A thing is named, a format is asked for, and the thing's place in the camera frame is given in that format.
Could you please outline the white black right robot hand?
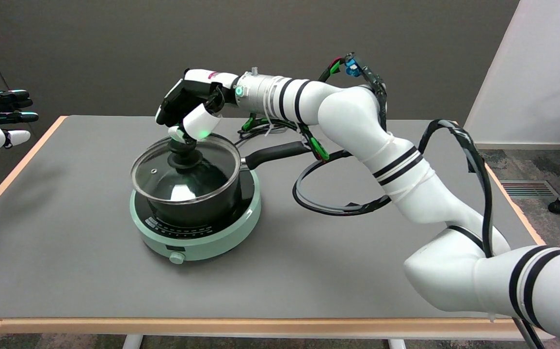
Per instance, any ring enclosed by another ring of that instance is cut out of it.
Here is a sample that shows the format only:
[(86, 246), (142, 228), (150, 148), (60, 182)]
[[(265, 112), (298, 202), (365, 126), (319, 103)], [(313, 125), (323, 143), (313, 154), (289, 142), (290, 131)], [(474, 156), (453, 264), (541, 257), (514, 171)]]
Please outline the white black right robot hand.
[(163, 97), (154, 119), (158, 125), (167, 126), (174, 141), (200, 141), (220, 123), (222, 109), (236, 105), (233, 87), (239, 79), (232, 73), (186, 69)]

